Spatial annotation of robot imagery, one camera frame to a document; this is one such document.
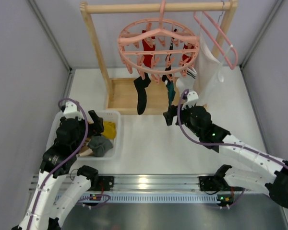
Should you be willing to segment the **dark teal sock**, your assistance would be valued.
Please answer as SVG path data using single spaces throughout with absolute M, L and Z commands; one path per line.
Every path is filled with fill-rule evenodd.
M 168 106 L 171 106 L 175 98 L 175 87 L 172 81 L 167 81 L 166 88 L 168 90 Z

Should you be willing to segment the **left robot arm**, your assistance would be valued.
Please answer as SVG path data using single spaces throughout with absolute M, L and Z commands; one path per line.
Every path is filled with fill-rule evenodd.
M 85 165 L 78 169 L 73 182 L 59 200 L 55 199 L 86 138 L 104 131 L 103 118 L 94 110 L 88 113 L 93 120 L 91 124 L 78 115 L 69 118 L 64 111 L 55 142 L 43 155 L 32 201 L 15 230 L 60 230 L 80 197 L 88 189 L 95 188 L 98 170 Z

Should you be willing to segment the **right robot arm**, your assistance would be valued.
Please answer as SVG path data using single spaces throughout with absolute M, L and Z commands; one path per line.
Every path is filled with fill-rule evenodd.
M 248 171 L 231 165 L 222 165 L 214 175 L 221 187 L 242 187 L 269 196 L 275 203 L 288 209 L 288 160 L 271 156 L 253 149 L 214 124 L 211 115 L 202 106 L 172 105 L 163 113 L 167 126 L 187 127 L 197 136 L 192 142 L 237 160 Z

